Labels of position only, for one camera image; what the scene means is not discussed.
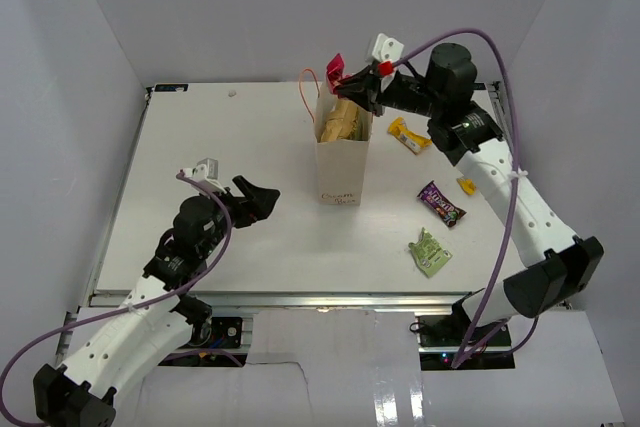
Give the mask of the red snack packet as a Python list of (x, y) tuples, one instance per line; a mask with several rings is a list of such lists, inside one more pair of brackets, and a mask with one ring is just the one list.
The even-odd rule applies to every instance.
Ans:
[(345, 73), (344, 59), (338, 53), (328, 62), (325, 69), (325, 83), (328, 91), (334, 95), (336, 88), (348, 77), (349, 75)]

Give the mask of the brown kraft chips bag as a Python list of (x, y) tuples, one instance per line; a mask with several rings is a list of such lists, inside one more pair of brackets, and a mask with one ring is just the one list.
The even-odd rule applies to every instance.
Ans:
[(355, 102), (339, 99), (326, 117), (320, 142), (368, 141), (369, 120), (369, 113)]

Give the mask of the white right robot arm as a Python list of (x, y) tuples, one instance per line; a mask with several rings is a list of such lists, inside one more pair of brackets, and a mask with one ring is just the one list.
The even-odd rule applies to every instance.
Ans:
[(476, 76), (467, 48), (440, 43), (423, 75), (398, 72), (384, 55), (334, 88), (376, 116), (390, 107), (427, 117), (433, 144), (475, 184), (516, 246), (522, 271), (454, 304), (452, 335), (466, 346), (484, 338), (490, 324), (534, 318), (581, 292), (604, 255), (599, 240), (581, 238), (561, 221), (515, 165), (515, 141), (472, 99)]

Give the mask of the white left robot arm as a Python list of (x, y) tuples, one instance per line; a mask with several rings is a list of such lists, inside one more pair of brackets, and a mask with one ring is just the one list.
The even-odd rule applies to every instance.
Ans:
[(210, 306), (191, 287), (221, 260), (234, 229), (267, 219), (280, 197), (242, 176), (233, 195), (213, 181), (178, 179), (198, 190), (184, 200), (155, 253), (121, 306), (59, 366), (33, 379), (37, 417), (48, 426), (109, 426), (127, 391), (178, 348), (207, 343)]

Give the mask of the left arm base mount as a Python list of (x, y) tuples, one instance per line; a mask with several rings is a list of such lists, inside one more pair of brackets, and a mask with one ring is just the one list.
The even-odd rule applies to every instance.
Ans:
[(199, 337), (160, 362), (166, 367), (243, 367), (241, 353), (244, 321), (241, 317), (213, 317)]

